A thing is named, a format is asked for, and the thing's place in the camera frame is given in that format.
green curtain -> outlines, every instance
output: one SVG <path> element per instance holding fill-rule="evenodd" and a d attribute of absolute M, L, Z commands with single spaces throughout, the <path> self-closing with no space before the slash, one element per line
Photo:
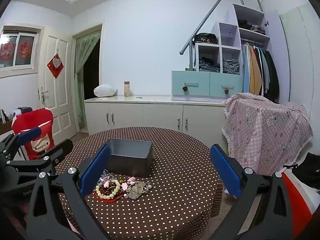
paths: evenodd
<path fill-rule="evenodd" d="M 82 36 L 76 41 L 75 101 L 80 128 L 86 127 L 86 118 L 84 114 L 83 66 L 100 37 L 101 30 Z"/>

blue gripper pad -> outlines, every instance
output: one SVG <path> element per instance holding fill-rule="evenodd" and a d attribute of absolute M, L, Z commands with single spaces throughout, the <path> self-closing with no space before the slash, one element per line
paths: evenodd
<path fill-rule="evenodd" d="M 213 145 L 210 149 L 210 158 L 229 194 L 239 199 L 242 193 L 241 181 L 227 160 L 227 156 L 224 156 L 218 147 Z"/>
<path fill-rule="evenodd" d="M 17 144 L 20 146 L 23 146 L 26 143 L 33 141 L 40 135 L 41 135 L 41 128 L 40 127 L 33 128 L 29 131 L 19 134 Z"/>
<path fill-rule="evenodd" d="M 105 144 L 100 148 L 93 161 L 89 164 L 80 178 L 80 195 L 82 198 L 92 193 L 101 174 L 108 166 L 110 156 L 111 149 Z"/>

folded clothes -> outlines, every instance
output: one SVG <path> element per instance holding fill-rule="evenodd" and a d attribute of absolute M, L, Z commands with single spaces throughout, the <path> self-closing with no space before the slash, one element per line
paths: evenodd
<path fill-rule="evenodd" d="M 193 45 L 196 43 L 209 43 L 209 44 L 218 44 L 217 36 L 212 33 L 199 33 L 195 36 L 192 41 Z"/>
<path fill-rule="evenodd" d="M 202 57 L 199 60 L 199 71 L 220 72 L 220 64 L 215 64 L 210 58 Z"/>
<path fill-rule="evenodd" d="M 238 20 L 239 28 L 250 30 L 252 25 L 248 24 L 247 20 Z"/>
<path fill-rule="evenodd" d="M 264 28 L 259 25 L 252 25 L 250 30 L 253 32 L 264 34 L 264 35 L 266 34 Z"/>
<path fill-rule="evenodd" d="M 239 61 L 236 59 L 222 59 L 222 72 L 227 74 L 239 75 Z"/>

gray metal box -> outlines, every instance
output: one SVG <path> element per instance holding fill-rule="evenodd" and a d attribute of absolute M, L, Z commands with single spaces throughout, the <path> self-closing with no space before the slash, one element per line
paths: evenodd
<path fill-rule="evenodd" d="M 152 164 L 152 142 L 110 139 L 111 158 L 107 170 L 132 177 L 149 177 Z"/>

round table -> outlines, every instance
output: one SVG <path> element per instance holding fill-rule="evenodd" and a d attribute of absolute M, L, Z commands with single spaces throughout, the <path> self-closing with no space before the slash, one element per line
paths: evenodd
<path fill-rule="evenodd" d="M 57 173 L 78 167 L 110 138 L 153 142 L 153 188 L 137 200 L 122 198 L 105 203 L 96 196 L 85 198 L 97 220 L 113 239 L 191 240 L 217 216 L 222 183 L 214 169 L 209 149 L 197 139 L 177 131 L 154 127 L 128 127 L 100 132 L 75 143 L 72 152 L 57 166 Z M 116 175 L 118 180 L 128 176 Z M 69 210 L 65 195 L 60 200 Z"/>

